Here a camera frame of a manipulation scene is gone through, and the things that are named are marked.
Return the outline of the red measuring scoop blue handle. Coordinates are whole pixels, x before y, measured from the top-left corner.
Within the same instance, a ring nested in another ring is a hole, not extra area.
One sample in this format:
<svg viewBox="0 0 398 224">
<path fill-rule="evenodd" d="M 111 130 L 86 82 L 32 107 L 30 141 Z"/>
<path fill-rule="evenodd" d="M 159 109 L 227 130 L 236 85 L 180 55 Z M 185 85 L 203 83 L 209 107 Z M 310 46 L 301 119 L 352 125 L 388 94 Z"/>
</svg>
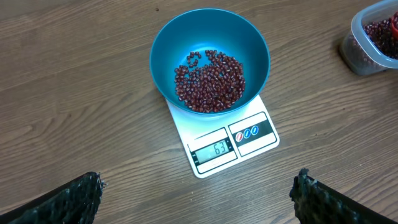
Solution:
<svg viewBox="0 0 398 224">
<path fill-rule="evenodd" d="M 395 12 L 394 15 L 391 17 L 391 31 L 393 38 L 395 38 L 396 40 L 398 39 L 397 18 L 398 12 Z"/>
</svg>

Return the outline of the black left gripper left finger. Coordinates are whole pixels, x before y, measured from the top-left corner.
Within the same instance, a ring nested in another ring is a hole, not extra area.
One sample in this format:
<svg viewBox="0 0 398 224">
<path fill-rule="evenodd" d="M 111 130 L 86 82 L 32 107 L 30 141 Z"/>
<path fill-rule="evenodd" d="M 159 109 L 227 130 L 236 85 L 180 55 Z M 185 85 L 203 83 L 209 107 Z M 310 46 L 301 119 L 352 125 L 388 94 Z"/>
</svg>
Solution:
<svg viewBox="0 0 398 224">
<path fill-rule="evenodd" d="M 92 224 L 101 203 L 104 181 L 87 172 L 76 179 L 1 215 L 11 224 Z"/>
</svg>

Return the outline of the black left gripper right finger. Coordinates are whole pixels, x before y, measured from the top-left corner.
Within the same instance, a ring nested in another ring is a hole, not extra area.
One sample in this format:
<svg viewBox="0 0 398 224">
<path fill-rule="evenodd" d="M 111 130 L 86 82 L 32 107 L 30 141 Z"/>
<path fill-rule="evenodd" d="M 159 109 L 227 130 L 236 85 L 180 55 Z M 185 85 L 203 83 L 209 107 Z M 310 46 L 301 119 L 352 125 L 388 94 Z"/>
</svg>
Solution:
<svg viewBox="0 0 398 224">
<path fill-rule="evenodd" d="M 397 224 L 308 175 L 303 168 L 289 193 L 301 224 Z"/>
</svg>

